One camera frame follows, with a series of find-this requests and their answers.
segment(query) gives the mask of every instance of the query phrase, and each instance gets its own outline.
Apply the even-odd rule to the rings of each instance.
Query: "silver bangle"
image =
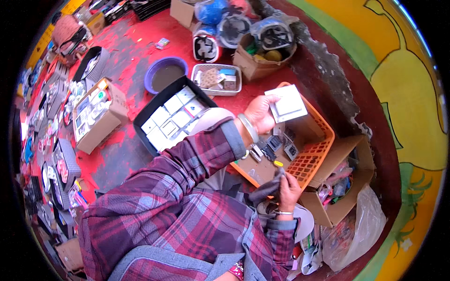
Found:
[[[287,215],[294,215],[294,212],[280,212],[280,211],[274,211],[275,214],[287,214]]]
[[[250,136],[252,137],[253,143],[259,142],[258,133],[256,132],[256,130],[253,127],[253,125],[250,123],[248,118],[243,113],[239,113],[238,114],[238,118],[239,118],[239,120],[241,120],[242,124],[247,129],[247,131],[250,134]]]

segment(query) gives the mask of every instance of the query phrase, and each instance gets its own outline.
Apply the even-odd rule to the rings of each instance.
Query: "gray cuff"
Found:
[[[294,230],[297,227],[297,219],[293,220],[276,220],[276,219],[268,219],[266,228],[273,230]]]
[[[235,159],[237,160],[245,156],[247,150],[245,149],[244,141],[242,140],[234,121],[227,121],[220,125],[220,128],[222,129],[229,146],[231,146]]]

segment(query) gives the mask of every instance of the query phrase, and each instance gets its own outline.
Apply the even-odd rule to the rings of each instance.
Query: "plastic basin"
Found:
[[[152,63],[152,65],[148,68],[147,72],[144,76],[144,86],[145,89],[151,94],[158,94],[158,91],[153,89],[152,81],[153,77],[157,73],[158,70],[167,67],[167,66],[178,66],[184,71],[184,75],[188,74],[188,64],[179,57],[166,57],[159,59]],[[169,81],[166,86],[170,85],[173,81],[177,80],[179,77],[173,77],[172,81]]]

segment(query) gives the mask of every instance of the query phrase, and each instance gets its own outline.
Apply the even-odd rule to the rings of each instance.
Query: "yellow ball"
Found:
[[[264,55],[264,58],[268,61],[281,62],[283,56],[277,50],[271,50]]]

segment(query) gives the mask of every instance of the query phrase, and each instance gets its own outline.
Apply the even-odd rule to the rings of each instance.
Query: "red plaid shirt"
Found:
[[[267,280],[286,280],[292,267],[295,223],[269,220],[263,229],[257,217],[251,219],[254,210],[242,202],[211,190],[191,192],[243,154],[242,139],[227,118],[165,150],[149,168],[97,199],[83,214],[79,231],[87,276],[105,280],[124,255],[151,245],[208,263],[219,254],[247,250]],[[248,249],[244,249],[247,229]],[[154,280],[155,276],[204,280],[207,274],[140,259],[122,280]]]

